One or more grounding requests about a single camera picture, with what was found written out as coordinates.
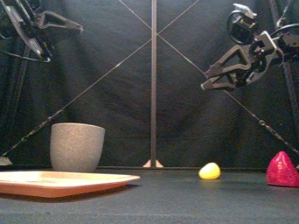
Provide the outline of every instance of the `small cone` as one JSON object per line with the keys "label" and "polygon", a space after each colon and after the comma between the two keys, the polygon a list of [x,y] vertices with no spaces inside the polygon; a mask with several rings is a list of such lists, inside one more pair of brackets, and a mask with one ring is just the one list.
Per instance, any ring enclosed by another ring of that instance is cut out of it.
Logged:
{"label": "small cone", "polygon": [[202,179],[217,179],[221,176],[221,168],[215,163],[206,164],[199,171]]}
{"label": "small cone", "polygon": [[299,187],[299,173],[288,154],[281,151],[266,171],[266,182],[273,186]]}

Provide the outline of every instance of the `metal rod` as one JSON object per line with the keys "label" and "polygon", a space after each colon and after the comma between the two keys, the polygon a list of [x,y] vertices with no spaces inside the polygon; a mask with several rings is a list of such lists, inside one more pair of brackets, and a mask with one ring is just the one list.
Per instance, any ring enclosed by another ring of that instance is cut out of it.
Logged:
{"label": "metal rod", "polygon": [[157,167],[157,0],[153,0],[151,167]]}

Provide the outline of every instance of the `table surface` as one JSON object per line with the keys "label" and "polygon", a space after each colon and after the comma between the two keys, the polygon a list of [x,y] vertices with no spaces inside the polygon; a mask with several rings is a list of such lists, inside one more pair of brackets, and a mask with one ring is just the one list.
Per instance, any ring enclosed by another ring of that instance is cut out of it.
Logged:
{"label": "table surface", "polygon": [[6,223],[299,223],[299,188],[268,185],[264,172],[98,170],[141,180],[59,199],[0,194]]}

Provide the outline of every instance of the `gray cup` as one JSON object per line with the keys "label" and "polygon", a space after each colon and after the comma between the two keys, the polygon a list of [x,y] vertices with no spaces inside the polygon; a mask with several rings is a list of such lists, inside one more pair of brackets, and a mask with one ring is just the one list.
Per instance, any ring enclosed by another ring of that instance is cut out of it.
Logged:
{"label": "gray cup", "polygon": [[51,166],[58,172],[94,172],[103,151],[106,130],[86,123],[51,126]]}

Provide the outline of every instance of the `vertical pole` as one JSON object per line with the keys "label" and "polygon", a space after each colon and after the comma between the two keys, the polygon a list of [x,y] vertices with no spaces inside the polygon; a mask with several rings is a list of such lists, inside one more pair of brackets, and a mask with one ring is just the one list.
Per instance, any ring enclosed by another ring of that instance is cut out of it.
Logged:
{"label": "vertical pole", "polygon": [[157,167],[157,0],[153,0],[151,167]]}
{"label": "vertical pole", "polygon": [[[272,13],[273,13],[276,28],[278,28],[277,22],[280,19],[280,15],[278,15],[277,1],[269,0],[269,4],[270,4]],[[299,139],[299,104],[297,99],[296,81],[294,81],[290,62],[284,63],[284,69],[285,69],[285,81],[286,81],[288,93],[289,93],[293,115],[294,115],[296,134],[297,134],[297,138]]]}

